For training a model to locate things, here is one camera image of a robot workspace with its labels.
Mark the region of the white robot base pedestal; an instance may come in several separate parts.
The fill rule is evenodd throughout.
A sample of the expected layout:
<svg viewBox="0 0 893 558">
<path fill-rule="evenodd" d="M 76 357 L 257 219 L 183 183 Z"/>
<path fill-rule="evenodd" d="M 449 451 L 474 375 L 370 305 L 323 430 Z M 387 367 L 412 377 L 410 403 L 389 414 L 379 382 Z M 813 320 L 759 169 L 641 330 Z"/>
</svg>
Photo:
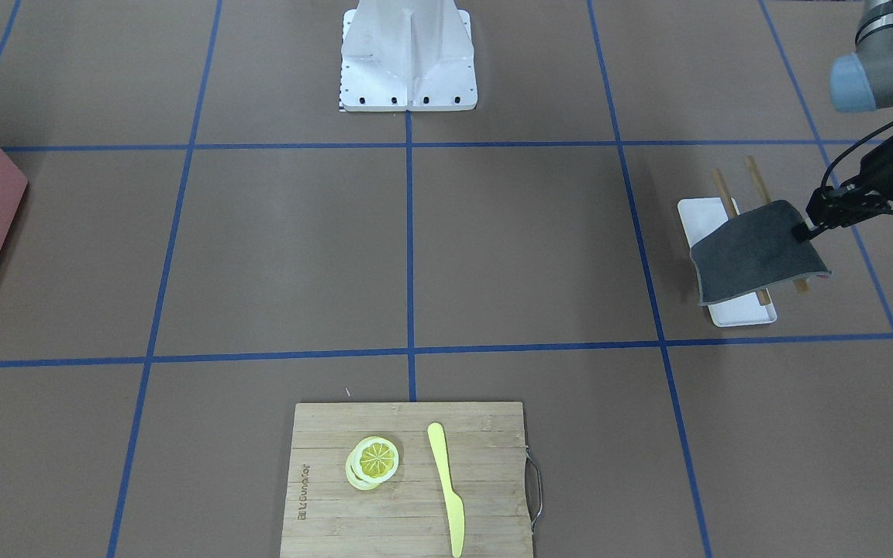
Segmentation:
<svg viewBox="0 0 893 558">
<path fill-rule="evenodd" d="M 471 14 L 453 1 L 360 1 L 343 14 L 338 107 L 347 112 L 478 106 Z"/>
</svg>

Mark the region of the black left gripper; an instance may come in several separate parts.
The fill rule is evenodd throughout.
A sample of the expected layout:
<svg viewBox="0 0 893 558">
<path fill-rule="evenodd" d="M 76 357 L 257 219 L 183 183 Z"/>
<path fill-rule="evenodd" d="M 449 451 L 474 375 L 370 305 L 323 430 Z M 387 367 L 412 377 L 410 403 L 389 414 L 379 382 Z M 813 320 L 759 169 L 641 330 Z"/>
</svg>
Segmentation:
<svg viewBox="0 0 893 558">
<path fill-rule="evenodd" d="M 826 230 L 848 227 L 878 215 L 893 216 L 893 162 L 866 162 L 841 188 L 816 188 L 805 206 L 809 220 L 791 229 L 798 243 Z"/>
</svg>

